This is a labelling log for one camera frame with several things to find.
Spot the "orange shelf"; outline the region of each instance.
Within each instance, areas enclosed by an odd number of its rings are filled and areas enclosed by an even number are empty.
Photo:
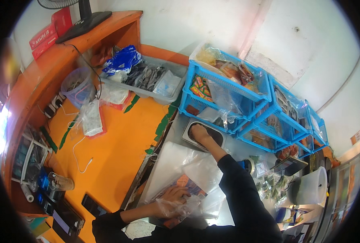
[[[141,15],[142,11],[113,12],[110,18],[90,32],[65,43],[73,44],[81,53],[90,48],[95,50],[95,47],[104,44],[118,45],[119,47],[131,44],[140,50],[139,18]],[[26,202],[22,201],[19,196],[19,193],[22,192],[18,192],[18,188],[13,186],[11,181],[14,157],[21,135],[29,121],[35,127],[45,123],[45,116],[37,105],[44,109],[51,102],[58,93],[63,79],[77,67],[78,57],[77,51],[72,46],[63,44],[51,46],[18,77],[6,102],[11,115],[7,121],[7,143],[2,154],[1,172],[13,205],[22,215],[41,216],[35,209],[37,205],[28,203],[26,200]]]

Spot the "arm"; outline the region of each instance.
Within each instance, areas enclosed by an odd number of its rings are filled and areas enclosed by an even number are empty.
[[[161,198],[167,202],[184,204],[187,200],[183,198],[183,196],[191,196],[189,192],[187,192],[187,189],[187,187],[170,187]],[[159,205],[157,202],[154,202],[127,211],[118,210],[115,213],[107,213],[92,221],[92,233],[98,243],[110,242],[115,239],[117,242],[131,242],[132,240],[130,240],[121,229],[126,227],[130,222],[140,218],[150,216],[173,218],[178,214],[170,213],[172,209],[173,206],[170,204],[161,203]]]
[[[260,200],[251,175],[208,135],[203,126],[197,124],[191,129],[195,139],[208,149],[223,172],[219,186],[226,194],[235,226],[246,231],[259,230],[265,236],[270,233],[281,237],[276,222]]]

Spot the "plastic wrap roll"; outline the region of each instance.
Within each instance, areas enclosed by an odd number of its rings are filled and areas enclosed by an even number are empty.
[[[29,187],[27,185],[25,185],[25,184],[21,184],[21,188],[22,188],[23,194],[25,194],[26,200],[28,202],[33,202],[34,197],[32,195],[32,192],[30,191]]]

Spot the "white wall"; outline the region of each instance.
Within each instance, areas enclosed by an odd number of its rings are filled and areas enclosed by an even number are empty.
[[[359,56],[356,38],[332,0],[274,0],[245,60],[318,110],[346,81]],[[360,130],[360,64],[319,115],[335,156],[342,156]]]
[[[360,61],[350,79],[319,114],[324,119],[328,140],[337,158],[353,147],[350,138],[360,130]]]
[[[98,11],[98,2],[96,0],[90,0],[90,5],[92,12]],[[59,9],[43,8],[37,0],[32,0],[18,19],[12,30],[11,37],[17,42],[23,68],[26,68],[34,60],[29,41],[37,32],[51,23],[52,14],[57,11]],[[70,7],[70,11],[72,23],[75,23],[80,19],[79,5],[74,4]]]
[[[261,0],[98,0],[100,11],[143,10],[141,43],[189,56],[211,40],[237,55]]]

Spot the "hand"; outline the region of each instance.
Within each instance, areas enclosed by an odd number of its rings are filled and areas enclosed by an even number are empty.
[[[211,136],[207,133],[207,129],[200,124],[193,125],[191,127],[191,132],[196,141],[201,144],[203,144],[206,139],[211,138]]]
[[[187,199],[183,198],[184,195],[191,197],[187,192],[188,187],[179,187],[177,185],[169,187],[165,194],[161,197],[163,202],[154,202],[155,213],[157,218],[174,218],[179,215],[176,212],[176,206],[187,203]]]

